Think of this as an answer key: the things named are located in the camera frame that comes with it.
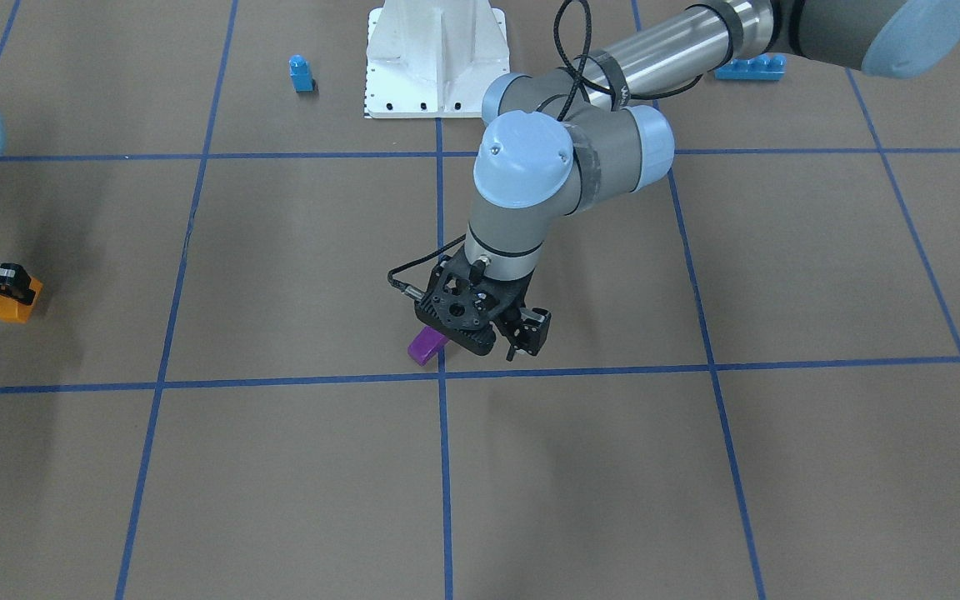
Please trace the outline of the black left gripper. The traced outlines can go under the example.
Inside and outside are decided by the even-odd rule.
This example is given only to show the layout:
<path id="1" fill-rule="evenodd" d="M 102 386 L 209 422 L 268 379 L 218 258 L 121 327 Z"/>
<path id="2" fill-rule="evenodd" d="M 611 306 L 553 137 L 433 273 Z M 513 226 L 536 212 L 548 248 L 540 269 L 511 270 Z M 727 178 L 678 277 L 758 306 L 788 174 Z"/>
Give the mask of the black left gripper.
<path id="1" fill-rule="evenodd" d="M 507 362 L 519 350 L 537 356 L 548 339 L 550 312 L 526 307 L 531 278 L 528 274 L 513 281 L 495 280 L 463 254 L 442 255 L 414 312 L 420 322 L 477 356 L 493 350 L 497 334 L 509 343 Z"/>

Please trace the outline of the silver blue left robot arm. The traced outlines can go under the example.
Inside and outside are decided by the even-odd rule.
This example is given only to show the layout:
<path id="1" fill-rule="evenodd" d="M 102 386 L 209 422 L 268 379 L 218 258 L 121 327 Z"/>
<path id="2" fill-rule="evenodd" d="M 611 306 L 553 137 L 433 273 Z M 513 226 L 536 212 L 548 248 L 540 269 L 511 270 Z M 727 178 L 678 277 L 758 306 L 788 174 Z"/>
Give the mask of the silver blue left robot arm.
<path id="1" fill-rule="evenodd" d="M 655 100 L 683 93 L 737 60 L 786 51 L 866 75 L 914 78 L 960 41 L 960 1 L 697 1 L 606 47 L 585 42 L 557 71 L 506 73 L 482 99 L 465 233 L 432 254 L 425 288 L 396 270 L 424 329 L 408 347 L 426 364 L 453 343 L 487 356 L 536 356 L 549 311 L 526 293 L 550 228 L 562 216 L 665 178 L 675 139 Z"/>

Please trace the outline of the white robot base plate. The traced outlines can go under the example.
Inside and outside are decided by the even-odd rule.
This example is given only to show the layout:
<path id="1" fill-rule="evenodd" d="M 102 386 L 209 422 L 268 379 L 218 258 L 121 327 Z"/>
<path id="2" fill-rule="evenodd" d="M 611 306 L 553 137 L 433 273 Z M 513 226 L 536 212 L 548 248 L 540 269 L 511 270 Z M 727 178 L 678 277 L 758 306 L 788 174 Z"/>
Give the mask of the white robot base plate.
<path id="1" fill-rule="evenodd" d="M 365 118 L 480 118 L 510 71 L 506 15 L 488 1 L 385 1 L 367 27 Z"/>

